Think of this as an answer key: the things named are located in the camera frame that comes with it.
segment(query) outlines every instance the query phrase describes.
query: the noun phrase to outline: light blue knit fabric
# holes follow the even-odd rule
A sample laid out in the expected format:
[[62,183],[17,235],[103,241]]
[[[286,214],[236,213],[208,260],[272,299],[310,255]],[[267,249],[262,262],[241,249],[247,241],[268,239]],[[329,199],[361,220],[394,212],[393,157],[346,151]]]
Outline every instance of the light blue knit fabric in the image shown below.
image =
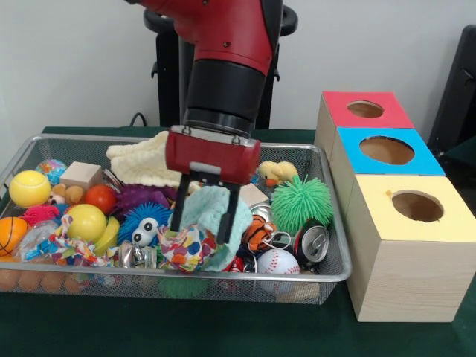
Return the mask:
[[[208,229],[215,236],[218,234],[222,214],[228,209],[230,191],[218,186],[205,186],[196,191],[186,201],[181,218],[180,229],[197,224]],[[238,251],[243,232],[251,225],[253,215],[246,203],[239,199],[237,214],[231,229],[230,241],[203,266],[202,271],[222,271],[231,263]]]

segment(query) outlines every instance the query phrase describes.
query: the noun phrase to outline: round hole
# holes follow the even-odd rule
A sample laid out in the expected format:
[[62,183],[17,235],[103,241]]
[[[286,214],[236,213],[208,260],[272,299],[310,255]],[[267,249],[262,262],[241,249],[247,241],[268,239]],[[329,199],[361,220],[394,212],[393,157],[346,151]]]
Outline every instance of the round hole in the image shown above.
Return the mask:
[[367,100],[357,100],[349,103],[347,109],[361,118],[378,118],[384,114],[384,109],[379,104]]
[[360,150],[369,158],[392,165],[405,165],[415,156],[410,145],[386,136],[373,136],[363,140]]
[[423,192],[397,192],[392,203],[397,211],[413,221],[434,222],[443,216],[440,202]]

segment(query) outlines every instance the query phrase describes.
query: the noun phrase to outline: googly eyes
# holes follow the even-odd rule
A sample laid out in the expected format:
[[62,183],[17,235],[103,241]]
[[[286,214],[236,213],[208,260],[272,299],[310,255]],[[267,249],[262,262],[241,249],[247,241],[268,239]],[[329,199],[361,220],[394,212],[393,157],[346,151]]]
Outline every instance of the googly eyes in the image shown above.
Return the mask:
[[157,235],[158,222],[153,218],[144,218],[132,232],[132,242],[141,247],[149,245]]

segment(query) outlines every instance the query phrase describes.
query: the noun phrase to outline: purple plush toy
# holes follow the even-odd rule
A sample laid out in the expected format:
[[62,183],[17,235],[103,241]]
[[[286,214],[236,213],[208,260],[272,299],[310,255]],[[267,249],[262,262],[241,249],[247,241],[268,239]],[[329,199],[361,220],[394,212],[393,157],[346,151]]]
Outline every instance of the purple plush toy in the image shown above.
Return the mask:
[[120,188],[120,193],[117,195],[118,201],[113,210],[113,214],[122,221],[131,209],[143,203],[158,203],[165,208],[170,208],[170,205],[176,198],[177,191],[172,187],[125,184]]

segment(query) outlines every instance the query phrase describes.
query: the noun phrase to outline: metal basket rim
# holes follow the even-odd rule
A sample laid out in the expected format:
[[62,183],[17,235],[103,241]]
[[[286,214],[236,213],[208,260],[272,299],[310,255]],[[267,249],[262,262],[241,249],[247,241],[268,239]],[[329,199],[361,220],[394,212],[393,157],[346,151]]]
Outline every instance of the metal basket rim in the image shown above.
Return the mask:
[[[149,140],[150,138],[136,138],[124,136],[106,136],[106,135],[72,135],[72,134],[39,134],[33,135],[25,140],[23,145],[17,150],[7,166],[0,173],[0,185],[4,185],[9,175],[12,174],[15,167],[21,166],[25,162],[28,154],[33,149],[33,145],[43,139],[62,139],[79,141],[117,141],[117,142],[139,142]],[[0,270],[26,270],[26,271],[48,271],[79,274],[113,274],[113,275],[140,275],[153,277],[180,277],[185,279],[226,279],[226,280],[266,280],[266,281],[286,281],[286,282],[307,282],[307,283],[337,283],[346,280],[352,271],[347,239],[342,225],[341,214],[338,209],[337,197],[332,181],[332,176],[327,163],[325,152],[311,144],[285,144],[285,143],[261,143],[261,147],[267,148],[289,148],[289,149],[307,149],[319,154],[321,159],[321,168],[324,175],[324,181],[331,191],[332,206],[335,209],[334,225],[336,237],[338,240],[339,253],[342,261],[342,272],[337,275],[308,275],[308,274],[249,274],[249,273],[227,273],[200,271],[194,274],[182,274],[179,271],[165,271],[161,269],[129,269],[129,268],[91,268],[85,266],[56,266],[51,264],[29,263],[0,263]]]

